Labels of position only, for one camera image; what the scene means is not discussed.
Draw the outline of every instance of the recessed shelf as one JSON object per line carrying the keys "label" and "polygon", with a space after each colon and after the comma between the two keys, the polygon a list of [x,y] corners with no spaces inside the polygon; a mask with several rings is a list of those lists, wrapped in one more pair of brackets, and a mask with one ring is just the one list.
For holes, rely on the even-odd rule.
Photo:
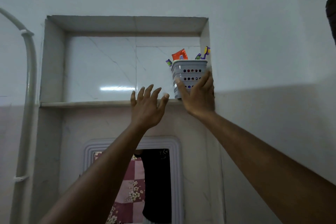
{"label": "recessed shelf", "polygon": [[[180,99],[169,99],[167,105],[182,105],[182,100]],[[41,102],[40,107],[42,108],[100,108],[100,107],[129,107],[131,106],[130,100],[114,100],[114,101],[87,101],[87,102],[54,102],[46,103]]]}

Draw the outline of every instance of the right hand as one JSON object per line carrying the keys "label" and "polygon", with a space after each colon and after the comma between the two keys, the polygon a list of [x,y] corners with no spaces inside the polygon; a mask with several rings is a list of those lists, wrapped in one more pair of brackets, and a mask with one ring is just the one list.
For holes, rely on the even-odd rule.
{"label": "right hand", "polygon": [[196,118],[201,118],[204,114],[215,111],[214,86],[210,71],[207,71],[201,80],[192,87],[190,94],[180,79],[177,78],[175,81],[181,94],[183,105],[189,114]]}

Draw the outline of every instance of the left hand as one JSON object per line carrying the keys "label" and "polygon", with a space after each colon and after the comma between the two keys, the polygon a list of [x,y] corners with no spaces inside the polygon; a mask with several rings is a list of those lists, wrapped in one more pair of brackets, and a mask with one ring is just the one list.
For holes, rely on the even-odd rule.
{"label": "left hand", "polygon": [[144,131],[156,126],[161,121],[169,99],[169,94],[166,93],[162,97],[159,106],[157,106],[157,98],[161,88],[154,90],[151,95],[153,86],[153,84],[150,85],[146,90],[145,87],[142,87],[138,93],[137,100],[135,99],[135,91],[131,95],[131,125]]}

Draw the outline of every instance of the black shirt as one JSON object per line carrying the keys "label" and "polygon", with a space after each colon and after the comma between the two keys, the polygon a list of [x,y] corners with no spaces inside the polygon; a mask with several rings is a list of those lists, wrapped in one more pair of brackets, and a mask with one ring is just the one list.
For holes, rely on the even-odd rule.
{"label": "black shirt", "polygon": [[143,215],[155,223],[171,223],[170,158],[168,149],[145,149],[140,157],[145,170]]}

